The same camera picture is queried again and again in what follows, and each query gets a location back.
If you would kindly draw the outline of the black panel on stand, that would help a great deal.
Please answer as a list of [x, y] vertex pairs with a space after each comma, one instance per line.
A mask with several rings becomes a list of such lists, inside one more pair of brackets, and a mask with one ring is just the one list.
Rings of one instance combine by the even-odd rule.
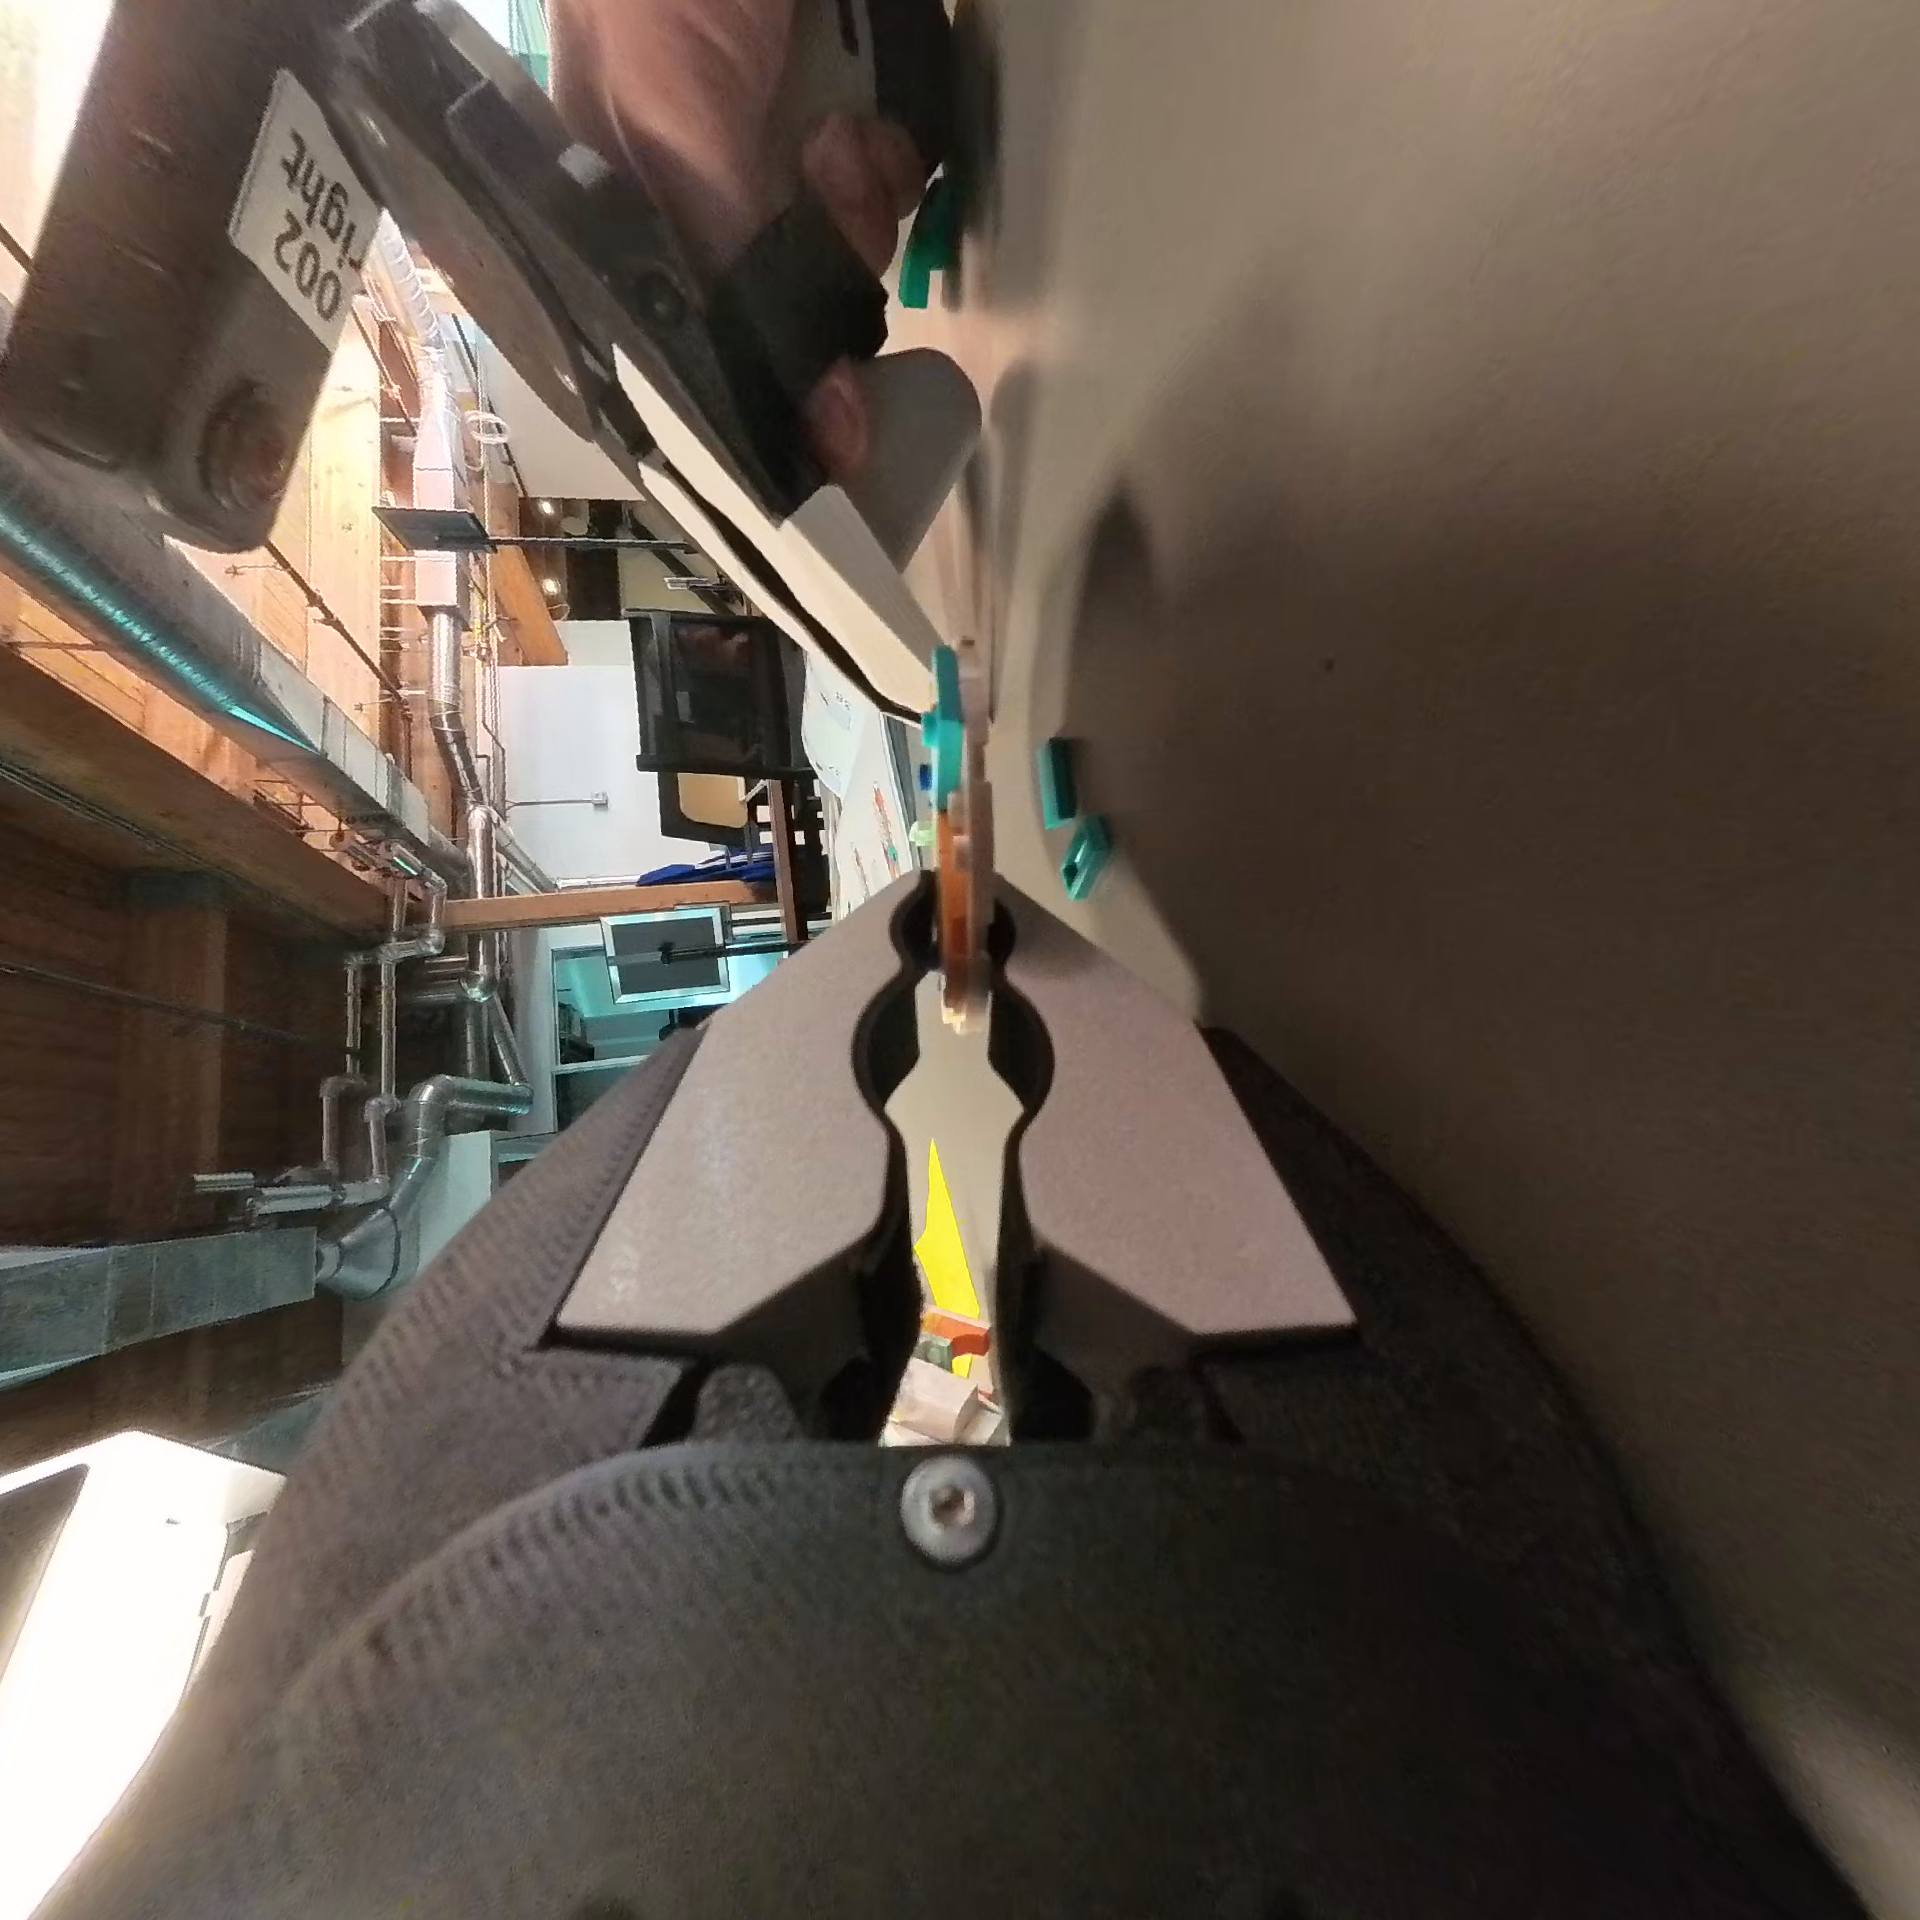
[[618, 1011], [730, 1003], [730, 905], [626, 909], [602, 920], [602, 965]]

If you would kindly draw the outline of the white lamp light panel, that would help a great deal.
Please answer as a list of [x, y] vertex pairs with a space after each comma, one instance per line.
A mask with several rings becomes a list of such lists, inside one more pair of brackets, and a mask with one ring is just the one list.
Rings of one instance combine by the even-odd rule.
[[0, 1489], [0, 1681], [5, 1716], [80, 1681], [177, 1698], [218, 1642], [277, 1474], [218, 1446], [108, 1432]]

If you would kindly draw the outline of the long grey ceiling duct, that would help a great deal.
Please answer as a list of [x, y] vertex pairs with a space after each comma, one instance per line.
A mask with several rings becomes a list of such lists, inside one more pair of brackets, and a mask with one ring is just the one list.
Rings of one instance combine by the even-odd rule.
[[283, 666], [177, 542], [0, 440], [0, 562], [46, 612], [106, 643], [257, 767], [345, 826], [460, 862], [390, 748]]

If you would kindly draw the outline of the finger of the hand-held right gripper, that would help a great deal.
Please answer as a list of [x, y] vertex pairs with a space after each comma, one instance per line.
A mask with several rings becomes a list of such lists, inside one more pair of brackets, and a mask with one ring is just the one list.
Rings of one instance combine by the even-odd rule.
[[928, 709], [928, 612], [837, 487], [786, 523], [743, 492], [716, 509], [670, 462], [639, 462], [639, 487], [786, 643], [892, 715]]
[[804, 509], [759, 509], [718, 447], [676, 404], [610, 354], [618, 395], [639, 416], [651, 447], [639, 487], [670, 523], [718, 562], [718, 577], [837, 676], [869, 687], [878, 709], [936, 696], [936, 617], [917, 612], [896, 562], [878, 542], [844, 487], [818, 487]]

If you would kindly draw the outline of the black office chair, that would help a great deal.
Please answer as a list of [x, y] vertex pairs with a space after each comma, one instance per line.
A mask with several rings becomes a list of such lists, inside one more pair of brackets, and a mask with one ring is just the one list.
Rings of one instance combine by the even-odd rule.
[[811, 782], [804, 645], [771, 617], [633, 612], [639, 772]]

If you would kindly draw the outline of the person's right hand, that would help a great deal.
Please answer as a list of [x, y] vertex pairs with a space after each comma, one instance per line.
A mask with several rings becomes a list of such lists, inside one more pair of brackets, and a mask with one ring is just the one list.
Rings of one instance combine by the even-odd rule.
[[697, 283], [697, 335], [750, 459], [855, 487], [878, 459], [861, 360], [879, 343], [878, 283], [951, 154], [951, 6], [869, 6], [878, 92], [786, 113], [786, 0], [564, 0], [552, 102], [645, 190]]

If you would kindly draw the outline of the silver ventilation duct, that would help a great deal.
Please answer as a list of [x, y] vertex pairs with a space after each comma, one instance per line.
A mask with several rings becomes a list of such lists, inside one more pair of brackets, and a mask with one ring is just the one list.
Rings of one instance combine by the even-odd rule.
[[164, 1235], [164, 1243], [5, 1243], [0, 1391], [34, 1378], [295, 1309], [315, 1295], [315, 1231]]

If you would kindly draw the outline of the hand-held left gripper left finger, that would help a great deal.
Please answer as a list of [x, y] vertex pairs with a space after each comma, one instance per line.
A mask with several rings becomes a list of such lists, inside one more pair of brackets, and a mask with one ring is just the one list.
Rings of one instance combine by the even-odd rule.
[[917, 1340], [892, 1098], [928, 965], [936, 875], [896, 875], [692, 1039], [560, 1347], [759, 1369], [804, 1432], [879, 1432]]

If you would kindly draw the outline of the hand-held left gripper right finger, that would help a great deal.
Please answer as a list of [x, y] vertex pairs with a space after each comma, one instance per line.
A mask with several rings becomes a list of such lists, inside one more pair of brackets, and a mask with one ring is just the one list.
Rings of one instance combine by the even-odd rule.
[[1205, 1424], [1205, 1369], [1350, 1340], [1350, 1301], [1198, 1023], [1036, 895], [995, 905], [995, 1369], [1005, 1432]]

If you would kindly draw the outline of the teal arch brick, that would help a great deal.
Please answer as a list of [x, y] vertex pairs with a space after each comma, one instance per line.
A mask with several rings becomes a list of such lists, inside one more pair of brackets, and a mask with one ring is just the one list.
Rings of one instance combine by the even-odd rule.
[[957, 160], [941, 160], [917, 190], [917, 211], [896, 250], [896, 301], [907, 310], [964, 310], [964, 222], [969, 222], [969, 186]]

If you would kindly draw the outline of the tan backed chair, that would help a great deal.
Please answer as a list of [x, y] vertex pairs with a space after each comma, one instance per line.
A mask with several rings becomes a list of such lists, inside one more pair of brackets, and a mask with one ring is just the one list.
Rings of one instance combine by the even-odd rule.
[[651, 772], [660, 842], [750, 850], [750, 787], [736, 772]]

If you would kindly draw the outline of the round white brick plate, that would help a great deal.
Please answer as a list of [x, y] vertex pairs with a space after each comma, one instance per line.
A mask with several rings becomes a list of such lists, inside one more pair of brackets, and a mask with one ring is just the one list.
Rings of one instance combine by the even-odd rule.
[[941, 1023], [957, 1039], [995, 1029], [995, 669], [981, 643], [936, 645], [936, 696], [917, 715], [928, 809], [936, 809], [936, 965]]

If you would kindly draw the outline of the yellow paper note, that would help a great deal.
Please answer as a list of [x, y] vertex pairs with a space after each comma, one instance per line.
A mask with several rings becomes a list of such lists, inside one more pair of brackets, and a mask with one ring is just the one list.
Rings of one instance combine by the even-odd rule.
[[928, 1281], [928, 1309], [989, 1328], [989, 1295], [969, 1281], [964, 1217], [957, 1217], [957, 1195], [951, 1195], [951, 1171], [941, 1171], [936, 1140], [928, 1140], [928, 1225], [917, 1225], [912, 1262], [917, 1262], [917, 1281]]

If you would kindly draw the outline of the slim silver duct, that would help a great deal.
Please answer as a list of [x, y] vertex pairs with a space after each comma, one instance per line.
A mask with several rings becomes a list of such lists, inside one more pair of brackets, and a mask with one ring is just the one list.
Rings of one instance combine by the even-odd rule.
[[460, 732], [460, 617], [455, 612], [423, 612], [423, 732], [438, 743], [449, 794], [460, 817], [469, 895], [502, 895], [502, 817], [484, 799], [475, 748]]

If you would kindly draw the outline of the grey pipe cluster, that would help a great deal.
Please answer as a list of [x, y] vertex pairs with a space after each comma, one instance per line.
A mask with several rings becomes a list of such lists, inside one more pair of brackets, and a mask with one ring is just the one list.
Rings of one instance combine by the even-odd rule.
[[399, 971], [438, 965], [449, 881], [399, 881], [390, 933], [345, 960], [340, 1074], [324, 1080], [324, 1154], [283, 1174], [201, 1171], [188, 1197], [235, 1209], [248, 1231], [315, 1231], [315, 1289], [340, 1301], [399, 1295], [420, 1275], [420, 1209], [455, 1120], [531, 1120], [531, 1074], [502, 994], [484, 989], [475, 1029], [490, 1074], [423, 1074], [399, 1088]]

